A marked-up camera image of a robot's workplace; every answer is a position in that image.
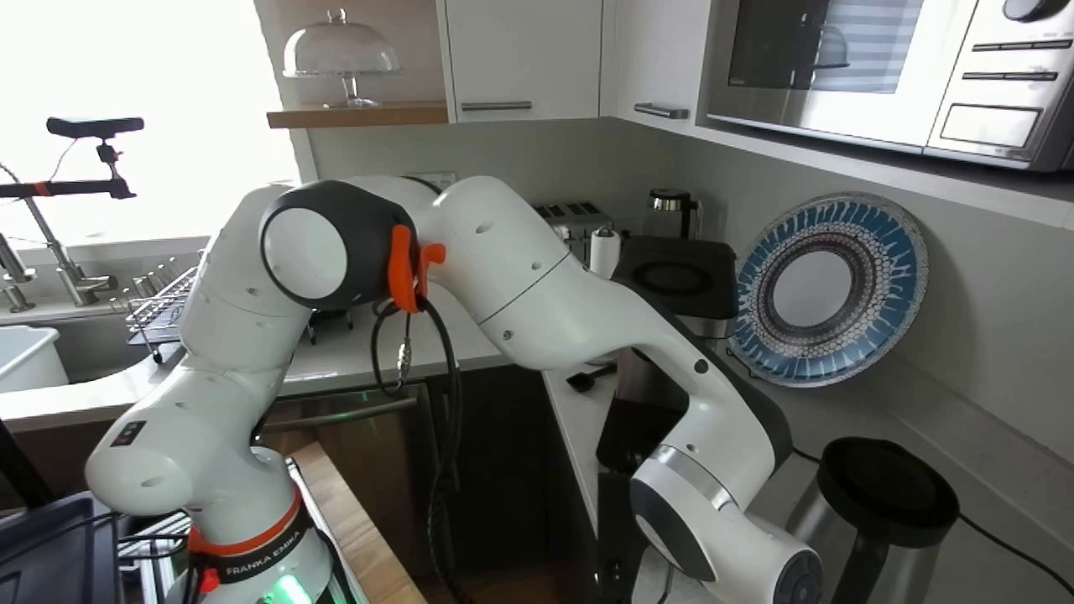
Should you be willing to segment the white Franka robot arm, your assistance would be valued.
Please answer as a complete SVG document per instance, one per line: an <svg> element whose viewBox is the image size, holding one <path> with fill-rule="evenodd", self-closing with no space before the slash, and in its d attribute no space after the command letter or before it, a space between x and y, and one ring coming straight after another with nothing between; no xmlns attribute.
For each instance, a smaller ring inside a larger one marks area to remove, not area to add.
<svg viewBox="0 0 1074 604"><path fill-rule="evenodd" d="M670 314L592 276L504 180L427 196L406 178L268 186L212 235L180 314L180 363L84 464L93 495L132 518L192 518L202 604L315 604L333 553L284 459L253 440L315 311L428 311L450 292L522 369L622 350L661 369L686 416L630 478L648 542L717 604L819 604L814 551L749 514L789 452L789 426L746 398Z"/></svg>

